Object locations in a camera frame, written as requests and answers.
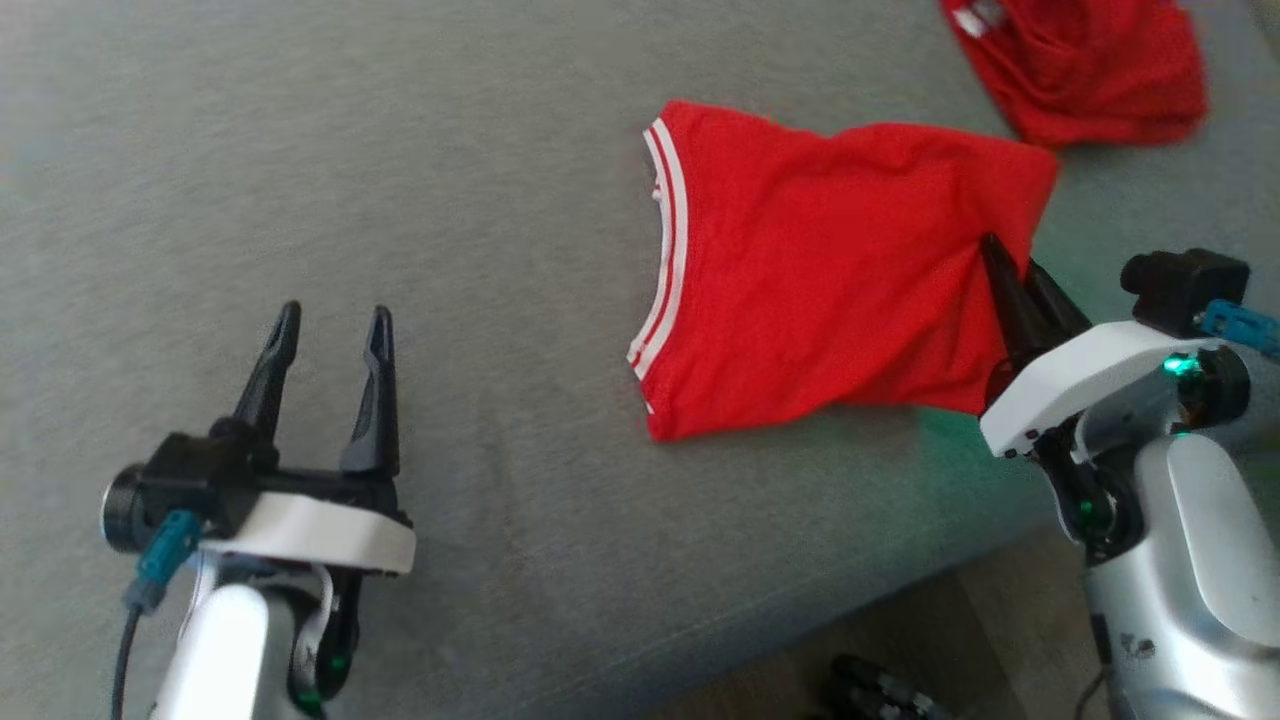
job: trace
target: folded red shirt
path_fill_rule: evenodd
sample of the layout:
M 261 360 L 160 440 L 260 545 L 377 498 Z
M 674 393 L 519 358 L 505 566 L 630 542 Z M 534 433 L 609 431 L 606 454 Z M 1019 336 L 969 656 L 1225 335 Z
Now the folded red shirt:
M 1171 0 L 942 0 L 1023 140 L 1155 145 L 1208 109 L 1190 18 Z
M 979 241 L 1025 270 L 1050 152 L 908 124 L 822 137 L 680 101 L 644 140 L 662 265 L 627 360 L 654 439 L 833 402 L 982 413 L 1005 347 Z

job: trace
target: floor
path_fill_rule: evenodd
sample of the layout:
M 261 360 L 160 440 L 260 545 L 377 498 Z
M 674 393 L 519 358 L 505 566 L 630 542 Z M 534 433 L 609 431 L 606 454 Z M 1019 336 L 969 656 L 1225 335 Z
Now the floor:
M 1069 719 L 1097 671 L 1078 550 L 1053 528 L 920 583 L 649 720 L 823 717 L 832 656 L 873 660 L 966 719 Z M 1106 717 L 1105 691 L 1085 717 Z

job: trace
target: gray table surface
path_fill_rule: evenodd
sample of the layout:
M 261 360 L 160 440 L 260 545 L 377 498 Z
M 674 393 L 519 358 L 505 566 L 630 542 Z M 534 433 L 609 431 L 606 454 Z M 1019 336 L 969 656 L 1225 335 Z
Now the gray table surface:
M 1280 310 L 1280 72 L 1248 6 L 1196 5 L 1203 131 L 1068 151 L 1037 237 L 1094 319 L 1124 316 L 1129 255 L 1196 245 Z M 372 306 L 397 324 L 421 542 L 367 588 L 339 717 L 635 715 L 1043 521 L 968 418 L 648 439 L 640 132 L 677 96 L 1009 132 L 932 0 L 0 8 L 0 716 L 105 715 L 132 560 L 100 492 L 232 407 L 288 299 L 296 465 L 337 461 Z M 182 605 L 142 626 L 134 717 Z

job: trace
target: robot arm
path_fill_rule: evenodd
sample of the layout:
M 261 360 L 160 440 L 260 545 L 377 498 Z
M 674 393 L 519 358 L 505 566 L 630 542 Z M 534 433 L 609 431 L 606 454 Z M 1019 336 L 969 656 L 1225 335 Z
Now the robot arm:
M 140 580 L 150 580 L 125 596 L 131 621 L 113 717 L 123 714 L 137 615 L 159 603 L 173 559 L 193 555 L 197 580 L 150 715 L 156 720 L 323 717 L 351 670 L 364 578 L 413 566 L 416 536 L 393 483 L 399 448 L 390 313 L 374 313 L 369 378 L 337 471 L 279 466 L 275 425 L 300 325 L 301 307 L 289 302 L 236 411 L 207 437 L 170 434 L 106 491 L 102 534 L 113 550 L 141 553 Z M 182 520 L 189 534 L 170 542 Z M 180 551 L 160 553 L 172 565 L 166 573 L 156 573 L 157 547 Z M 298 579 L 311 579 L 317 594 Z
M 984 247 L 1010 361 L 980 427 L 992 454 L 1044 470 L 1084 546 L 1112 715 L 1280 717 L 1280 556 L 1231 457 L 1196 433 L 1248 409 L 1248 366 L 1212 337 L 1242 337 L 1222 322 L 1239 311 L 1266 342 L 1238 307 L 1248 266 L 1139 256 L 1121 281 L 1137 322 L 1088 327 L 1075 310 L 1065 327 L 1044 311 L 1074 307 L 1060 288 L 1036 268 L 1020 283 L 1002 252 Z

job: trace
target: blue connector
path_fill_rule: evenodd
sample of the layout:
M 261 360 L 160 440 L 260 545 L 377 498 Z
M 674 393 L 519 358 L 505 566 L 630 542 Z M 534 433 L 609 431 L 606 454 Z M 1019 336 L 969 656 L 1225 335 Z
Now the blue connector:
M 1225 300 L 1212 300 L 1201 318 L 1201 332 L 1238 342 L 1280 361 L 1280 323 Z
M 138 577 L 124 593 L 127 609 L 140 609 L 151 615 L 164 600 L 169 580 L 200 544 L 204 523 L 189 510 L 174 510 L 165 516 L 160 529 L 138 559 Z

